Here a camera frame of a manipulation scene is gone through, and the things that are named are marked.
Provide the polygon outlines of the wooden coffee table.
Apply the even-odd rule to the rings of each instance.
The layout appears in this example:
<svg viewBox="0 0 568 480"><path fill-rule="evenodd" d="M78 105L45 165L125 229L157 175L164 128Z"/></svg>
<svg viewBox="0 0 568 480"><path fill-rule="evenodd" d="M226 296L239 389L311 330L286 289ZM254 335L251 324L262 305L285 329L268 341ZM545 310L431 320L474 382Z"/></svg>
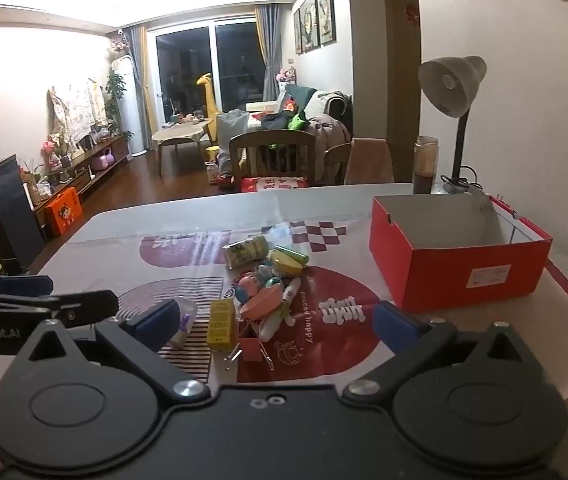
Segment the wooden coffee table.
<svg viewBox="0 0 568 480"><path fill-rule="evenodd" d="M199 122L182 122L169 128L162 128L151 136L151 140L157 145L157 170L162 176L162 150L168 146L175 148L184 143L195 143L201 152L201 139L208 133L210 119L199 120Z"/></svg>

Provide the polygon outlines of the red white printed table mat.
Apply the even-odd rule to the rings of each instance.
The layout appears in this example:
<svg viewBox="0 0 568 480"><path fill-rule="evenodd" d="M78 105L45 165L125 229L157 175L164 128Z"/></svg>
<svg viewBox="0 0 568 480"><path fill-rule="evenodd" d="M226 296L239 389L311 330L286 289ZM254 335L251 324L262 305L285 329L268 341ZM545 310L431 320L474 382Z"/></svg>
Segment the red white printed table mat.
<svg viewBox="0 0 568 480"><path fill-rule="evenodd" d="M198 306L187 340L196 352L179 364L212 385L331 384L340 389L394 355L373 329L373 310L392 298L369 250L373 199L369 190L347 200L343 188L307 188L172 204L102 214L85 226L44 266L55 292L109 289L119 313L132 318L177 296ZM222 247L263 235L270 252L262 261L229 270ZM241 307L263 289L255 269L270 261L275 245L310 257L290 312L263 342L274 362L232 362L232 350L206 344L211 302L232 299L239 338L258 337L262 320L243 320ZM293 279L282 276L283 289ZM532 294L459 309L411 313L421 322L445 320L463 332L482 332L506 322L544 367L568 404L568 272L548 255Z"/></svg>

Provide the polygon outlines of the glass jar with brown liquid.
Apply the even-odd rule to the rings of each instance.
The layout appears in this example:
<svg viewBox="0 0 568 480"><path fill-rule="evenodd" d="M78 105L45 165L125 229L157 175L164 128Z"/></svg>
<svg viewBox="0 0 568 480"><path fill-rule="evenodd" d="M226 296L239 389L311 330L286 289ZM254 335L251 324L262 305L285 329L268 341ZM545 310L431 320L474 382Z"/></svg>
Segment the glass jar with brown liquid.
<svg viewBox="0 0 568 480"><path fill-rule="evenodd" d="M439 143L433 136L418 136L414 146L413 193L430 194L436 179Z"/></svg>

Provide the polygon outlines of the pink binder clip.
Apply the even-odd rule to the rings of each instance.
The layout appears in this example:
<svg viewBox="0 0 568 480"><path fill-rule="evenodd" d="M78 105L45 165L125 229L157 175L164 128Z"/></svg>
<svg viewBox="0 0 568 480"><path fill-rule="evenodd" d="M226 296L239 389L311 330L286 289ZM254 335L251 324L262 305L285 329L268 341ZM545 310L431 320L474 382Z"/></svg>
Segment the pink binder clip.
<svg viewBox="0 0 568 480"><path fill-rule="evenodd" d="M267 350L265 350L259 338L239 338L226 359L235 362L239 358L244 359L246 362L264 362L271 372L274 370L274 362L267 354Z"/></svg>

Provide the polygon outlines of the pink heart-shaped bowl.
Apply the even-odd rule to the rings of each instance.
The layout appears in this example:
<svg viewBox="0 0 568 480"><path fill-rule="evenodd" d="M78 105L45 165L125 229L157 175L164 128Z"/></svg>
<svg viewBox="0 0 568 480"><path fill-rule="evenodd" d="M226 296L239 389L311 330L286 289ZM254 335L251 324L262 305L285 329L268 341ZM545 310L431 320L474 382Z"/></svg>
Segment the pink heart-shaped bowl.
<svg viewBox="0 0 568 480"><path fill-rule="evenodd" d="M239 315L243 320L261 320L282 303L283 290L282 283L264 287L241 307Z"/></svg>

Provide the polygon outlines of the yellow small box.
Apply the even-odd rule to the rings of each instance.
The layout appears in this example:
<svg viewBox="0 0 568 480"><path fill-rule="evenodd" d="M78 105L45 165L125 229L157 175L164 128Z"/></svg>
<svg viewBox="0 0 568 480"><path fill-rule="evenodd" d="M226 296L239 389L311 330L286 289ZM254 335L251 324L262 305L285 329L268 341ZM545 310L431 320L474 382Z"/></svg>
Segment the yellow small box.
<svg viewBox="0 0 568 480"><path fill-rule="evenodd" d="M232 299L211 302L206 344L212 351L232 350L236 344L236 311Z"/></svg>

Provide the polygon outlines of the wooden dining chair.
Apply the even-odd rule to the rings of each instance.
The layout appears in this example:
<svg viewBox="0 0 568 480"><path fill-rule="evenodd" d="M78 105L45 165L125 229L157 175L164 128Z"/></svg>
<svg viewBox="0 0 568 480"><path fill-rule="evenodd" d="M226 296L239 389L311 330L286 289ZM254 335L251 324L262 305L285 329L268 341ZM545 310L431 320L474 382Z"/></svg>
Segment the wooden dining chair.
<svg viewBox="0 0 568 480"><path fill-rule="evenodd" d="M301 130L256 130L229 140L237 191L249 178L301 178L315 185L315 136Z"/></svg>

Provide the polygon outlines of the white glue stick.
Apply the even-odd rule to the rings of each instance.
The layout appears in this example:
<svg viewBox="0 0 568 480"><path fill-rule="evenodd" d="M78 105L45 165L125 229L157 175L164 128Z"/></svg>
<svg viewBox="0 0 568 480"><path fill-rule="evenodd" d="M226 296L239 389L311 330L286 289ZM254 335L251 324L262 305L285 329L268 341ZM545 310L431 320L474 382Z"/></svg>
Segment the white glue stick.
<svg viewBox="0 0 568 480"><path fill-rule="evenodd" d="M258 327L258 337L262 342L270 341L283 323L293 327L296 323L290 308L301 286L301 278L293 278L285 287L279 306L263 318Z"/></svg>

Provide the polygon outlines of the orange cartoon box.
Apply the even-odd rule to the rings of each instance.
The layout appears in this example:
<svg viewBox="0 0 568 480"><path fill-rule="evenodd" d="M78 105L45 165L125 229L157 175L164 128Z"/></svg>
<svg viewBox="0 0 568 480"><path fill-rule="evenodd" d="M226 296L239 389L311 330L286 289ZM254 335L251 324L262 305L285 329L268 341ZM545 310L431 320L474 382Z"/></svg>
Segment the orange cartoon box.
<svg viewBox="0 0 568 480"><path fill-rule="evenodd" d="M58 193L44 208L46 222L55 236L63 235L82 216L79 195L74 186Z"/></svg>

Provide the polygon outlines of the yellow round toy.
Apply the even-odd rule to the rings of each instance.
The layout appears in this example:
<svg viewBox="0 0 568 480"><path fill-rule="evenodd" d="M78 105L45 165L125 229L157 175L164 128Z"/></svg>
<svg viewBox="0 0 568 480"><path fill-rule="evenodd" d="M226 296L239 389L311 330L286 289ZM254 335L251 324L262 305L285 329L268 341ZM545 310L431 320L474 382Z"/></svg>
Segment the yellow round toy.
<svg viewBox="0 0 568 480"><path fill-rule="evenodd" d="M302 263L279 250L271 251L270 260L273 269L282 276L292 276L294 278L299 276L305 268Z"/></svg>

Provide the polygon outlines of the sofa with clothes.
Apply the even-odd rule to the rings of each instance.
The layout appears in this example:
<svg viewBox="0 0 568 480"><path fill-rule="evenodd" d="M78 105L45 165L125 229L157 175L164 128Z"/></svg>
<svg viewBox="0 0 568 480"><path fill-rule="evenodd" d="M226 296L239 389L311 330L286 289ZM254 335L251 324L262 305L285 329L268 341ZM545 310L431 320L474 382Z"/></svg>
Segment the sofa with clothes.
<svg viewBox="0 0 568 480"><path fill-rule="evenodd" d="M325 180L324 155L330 148L352 139L351 96L341 91L324 91L297 84L285 84L272 113L258 110L249 114L248 130L303 130L315 136L315 180Z"/></svg>

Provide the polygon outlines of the green cylinder tube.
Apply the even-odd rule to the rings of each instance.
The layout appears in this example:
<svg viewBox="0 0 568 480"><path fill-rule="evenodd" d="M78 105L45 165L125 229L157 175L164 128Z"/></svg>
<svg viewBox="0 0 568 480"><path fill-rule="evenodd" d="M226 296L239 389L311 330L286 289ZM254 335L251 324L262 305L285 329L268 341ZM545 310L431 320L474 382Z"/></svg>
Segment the green cylinder tube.
<svg viewBox="0 0 568 480"><path fill-rule="evenodd" d="M282 254L288 256L289 258L292 258L301 266L306 266L310 259L308 255L305 255L302 252L297 252L297 250L294 250L293 248L284 247L281 245L275 245L273 249L276 250L277 252L281 252Z"/></svg>

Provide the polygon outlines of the blue white astronaut keychain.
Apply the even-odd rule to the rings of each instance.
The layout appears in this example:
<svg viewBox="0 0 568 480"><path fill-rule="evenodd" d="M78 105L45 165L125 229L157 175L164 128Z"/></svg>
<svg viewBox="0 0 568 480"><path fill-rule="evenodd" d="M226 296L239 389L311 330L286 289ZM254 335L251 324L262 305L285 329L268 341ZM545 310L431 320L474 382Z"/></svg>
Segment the blue white astronaut keychain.
<svg viewBox="0 0 568 480"><path fill-rule="evenodd" d="M274 286L282 281L281 274L277 272L270 261L263 261L256 267L255 278L261 287Z"/></svg>

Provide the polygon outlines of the green-lid seasoning jar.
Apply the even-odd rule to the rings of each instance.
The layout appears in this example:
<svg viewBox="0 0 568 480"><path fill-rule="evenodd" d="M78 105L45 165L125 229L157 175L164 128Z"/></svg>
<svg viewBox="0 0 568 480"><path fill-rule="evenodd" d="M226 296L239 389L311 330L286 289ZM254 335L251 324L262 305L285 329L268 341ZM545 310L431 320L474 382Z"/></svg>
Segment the green-lid seasoning jar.
<svg viewBox="0 0 568 480"><path fill-rule="evenodd" d="M263 235L255 235L223 246L222 252L226 266L233 270L264 260L270 252L270 247Z"/></svg>

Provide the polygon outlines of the wooden tv cabinet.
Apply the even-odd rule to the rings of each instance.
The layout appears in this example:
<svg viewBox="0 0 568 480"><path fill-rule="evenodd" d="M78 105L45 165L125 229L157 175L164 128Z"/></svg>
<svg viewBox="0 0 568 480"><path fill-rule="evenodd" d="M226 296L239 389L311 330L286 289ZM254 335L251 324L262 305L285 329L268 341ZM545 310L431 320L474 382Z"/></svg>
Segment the wooden tv cabinet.
<svg viewBox="0 0 568 480"><path fill-rule="evenodd" d="M49 236L60 235L53 218L53 209L62 199L74 191L75 201L82 204L98 185L113 174L129 158L128 141L124 136L113 136L98 143L90 150L72 159L67 167L60 167L47 174L36 174L34 184L27 185L27 197L31 200L34 218L39 228Z"/></svg>

